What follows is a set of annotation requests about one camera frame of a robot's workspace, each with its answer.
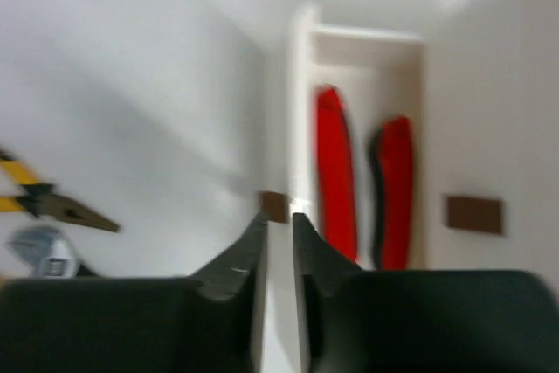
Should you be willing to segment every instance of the white wall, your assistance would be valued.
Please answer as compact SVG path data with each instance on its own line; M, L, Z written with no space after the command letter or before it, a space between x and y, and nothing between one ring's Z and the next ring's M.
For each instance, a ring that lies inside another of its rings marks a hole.
M123 226L59 225L93 269L190 273L238 237L264 176L264 56L235 24L204 0L0 0L0 16L2 145ZM0 244L30 223L0 214ZM0 271L25 272L1 245Z
M432 267L534 270L559 289L557 22L556 0L473 0L432 37ZM504 199L507 236L446 229L445 193Z

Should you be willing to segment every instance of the red object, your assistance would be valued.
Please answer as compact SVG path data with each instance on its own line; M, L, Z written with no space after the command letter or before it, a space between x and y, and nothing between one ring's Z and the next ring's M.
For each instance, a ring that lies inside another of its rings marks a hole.
M404 270L410 249L413 194L410 120L397 117L386 122L381 130L376 151L384 194L381 268Z
M332 86L316 96L316 159L321 200L321 230L346 258L357 260L354 172L344 106Z

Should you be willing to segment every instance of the pliers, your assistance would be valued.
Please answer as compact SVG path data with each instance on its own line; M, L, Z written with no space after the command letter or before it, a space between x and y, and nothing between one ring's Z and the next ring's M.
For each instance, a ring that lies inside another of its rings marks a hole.
M12 154L0 149L0 166L22 188L21 196L0 197L0 212L26 212L34 218L51 216L69 224L79 224L103 231L117 232L114 221L101 216L84 204L66 196L55 194L55 185L44 183L26 165Z

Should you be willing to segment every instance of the red and black object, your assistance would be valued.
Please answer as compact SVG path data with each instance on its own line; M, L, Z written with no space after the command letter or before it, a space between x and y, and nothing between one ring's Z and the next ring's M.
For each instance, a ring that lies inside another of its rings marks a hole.
M351 139L345 107L333 86L321 86L316 94L316 160L322 235L355 262L358 232Z
M371 258L378 270L404 270L411 237L413 151L411 122L386 121L369 144L376 222Z

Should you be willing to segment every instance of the open drawer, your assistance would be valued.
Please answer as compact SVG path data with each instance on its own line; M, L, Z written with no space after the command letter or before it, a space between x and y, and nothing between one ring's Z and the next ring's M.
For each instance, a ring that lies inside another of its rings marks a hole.
M372 175L366 147L376 128L393 115L412 121L414 203L410 268L424 267L421 131L423 40L415 34L323 24L320 11L304 7L292 28L289 92L291 212L308 214L320 227L314 156L315 89L339 88L347 106L355 175L359 263L370 268L375 222Z

